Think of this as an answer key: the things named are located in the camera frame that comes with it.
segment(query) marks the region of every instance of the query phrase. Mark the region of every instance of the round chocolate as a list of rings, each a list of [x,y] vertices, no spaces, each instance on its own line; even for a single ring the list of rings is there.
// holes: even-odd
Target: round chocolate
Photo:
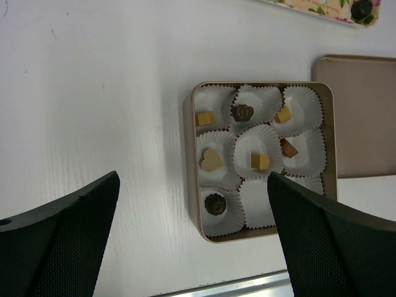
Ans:
[[[371,11],[371,0],[358,0],[352,5],[351,15],[355,20],[363,20],[371,13]]]
[[[205,199],[205,208],[211,215],[221,215],[227,208],[226,200],[219,194],[211,194]]]

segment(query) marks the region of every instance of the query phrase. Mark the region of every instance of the white paper cup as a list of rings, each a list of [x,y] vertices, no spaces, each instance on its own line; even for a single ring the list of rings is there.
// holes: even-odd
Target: white paper cup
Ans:
[[[271,122],[282,107],[282,94],[276,87],[241,87],[233,101],[232,107],[248,105],[253,107],[253,116],[248,122],[236,122],[231,112],[231,131],[236,135],[244,132],[249,127]]]
[[[215,124],[197,127],[198,133],[223,129],[230,126],[230,106],[236,89],[222,85],[209,85],[196,91],[194,97],[195,114],[213,111]]]
[[[291,176],[318,176],[326,167],[324,138],[319,128],[301,133],[299,136],[287,137],[298,154],[293,158],[283,156],[286,174]]]
[[[270,165],[266,170],[255,170],[251,167],[253,153],[265,154],[270,157]],[[266,124],[248,129],[236,139],[234,149],[234,168],[243,178],[261,178],[272,171],[281,173],[283,169],[282,151],[277,133]]]
[[[199,184],[202,187],[219,187],[227,191],[235,191],[241,184],[241,179],[233,168],[232,153],[235,136],[229,131],[211,131],[197,137],[197,156]],[[201,168],[204,153],[214,149],[223,160],[224,165],[211,172]]]
[[[318,193],[319,195],[324,194],[322,178],[320,176],[314,176],[311,178],[286,177],[295,183],[298,183],[300,186],[306,187],[312,192]]]
[[[267,190],[268,178],[248,179],[239,189],[245,224],[250,229],[275,226]]]
[[[323,122],[322,105],[316,93],[307,87],[288,87],[284,91],[285,104],[291,112],[291,120],[272,126],[280,137],[296,136]]]
[[[226,200],[226,210],[221,215],[211,215],[206,211],[205,199],[211,194],[219,194]],[[244,225],[244,215],[238,192],[202,187],[200,189],[202,224],[206,236],[222,236],[238,232]]]

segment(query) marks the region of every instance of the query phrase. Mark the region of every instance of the white table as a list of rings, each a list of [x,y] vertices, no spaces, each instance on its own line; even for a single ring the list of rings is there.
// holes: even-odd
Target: white table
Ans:
[[[396,1],[383,1],[378,24],[359,30],[253,0],[8,0],[0,217],[117,170],[121,193],[95,296],[285,269],[278,236],[216,245],[193,227],[181,103],[205,80],[309,80],[326,53],[395,57],[395,13]],[[340,181],[340,201],[396,220],[395,181]],[[370,195],[381,185],[381,198]]]

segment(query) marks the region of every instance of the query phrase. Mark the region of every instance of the metal strip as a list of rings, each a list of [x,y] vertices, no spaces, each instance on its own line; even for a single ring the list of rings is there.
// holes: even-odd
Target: metal strip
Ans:
[[[161,295],[161,297],[294,296],[287,270],[216,285]]]

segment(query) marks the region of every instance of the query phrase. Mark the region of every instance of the tin lid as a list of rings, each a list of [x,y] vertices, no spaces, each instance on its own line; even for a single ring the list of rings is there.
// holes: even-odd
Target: tin lid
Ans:
[[[396,59],[327,55],[312,80],[334,94],[338,177],[396,174]]]

